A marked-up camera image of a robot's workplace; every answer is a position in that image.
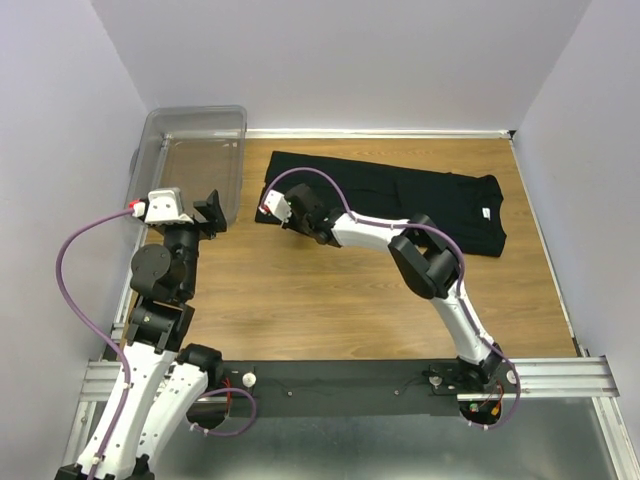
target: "plastic container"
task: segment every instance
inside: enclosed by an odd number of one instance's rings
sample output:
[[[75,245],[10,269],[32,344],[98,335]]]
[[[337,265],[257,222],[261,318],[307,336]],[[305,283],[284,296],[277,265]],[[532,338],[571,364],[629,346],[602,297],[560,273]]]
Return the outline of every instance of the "plastic container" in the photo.
[[[240,207],[247,112],[240,106],[159,108],[147,117],[131,160],[127,203],[159,187],[180,187],[187,213],[218,190],[231,225]]]

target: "white baseboard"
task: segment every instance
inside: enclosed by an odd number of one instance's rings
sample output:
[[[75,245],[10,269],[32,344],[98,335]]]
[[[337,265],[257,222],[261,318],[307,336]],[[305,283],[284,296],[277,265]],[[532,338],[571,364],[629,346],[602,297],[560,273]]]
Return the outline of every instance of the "white baseboard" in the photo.
[[[246,138],[509,138],[507,130],[249,128]]]

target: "screw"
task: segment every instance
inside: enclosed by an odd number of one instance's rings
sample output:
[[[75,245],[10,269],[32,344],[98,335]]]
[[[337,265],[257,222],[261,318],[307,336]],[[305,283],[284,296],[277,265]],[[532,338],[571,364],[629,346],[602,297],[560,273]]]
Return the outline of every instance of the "screw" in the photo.
[[[507,380],[509,381],[509,383],[511,383],[512,385],[516,384],[516,374],[513,373],[513,370],[509,370],[507,372]]]
[[[429,377],[429,383],[434,387],[438,387],[442,384],[442,378],[438,376]]]

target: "white wall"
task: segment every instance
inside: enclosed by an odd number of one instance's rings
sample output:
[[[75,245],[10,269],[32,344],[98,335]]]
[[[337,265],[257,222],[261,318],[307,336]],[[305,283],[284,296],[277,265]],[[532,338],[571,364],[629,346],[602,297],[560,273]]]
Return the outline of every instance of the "white wall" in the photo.
[[[85,0],[0,2],[0,105],[0,478],[50,479],[99,351],[57,291],[55,257],[68,233],[122,207],[146,109]],[[72,294],[105,329],[131,253],[123,222],[67,262]]]
[[[145,104],[250,128],[515,129],[589,0],[92,0]]]
[[[594,0],[515,136],[578,339],[640,452],[640,3]]]

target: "wooden table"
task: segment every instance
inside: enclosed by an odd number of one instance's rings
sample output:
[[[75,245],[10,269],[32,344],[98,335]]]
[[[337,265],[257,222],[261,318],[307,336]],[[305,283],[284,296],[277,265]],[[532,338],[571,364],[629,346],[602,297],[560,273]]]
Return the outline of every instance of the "wooden table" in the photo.
[[[196,315],[184,345],[206,344],[235,360],[455,355],[435,310],[409,291],[390,255],[320,246],[254,223],[273,150],[495,175],[508,238],[499,259],[467,256],[469,296],[508,355],[575,356],[506,140],[248,140],[238,219],[200,246]]]

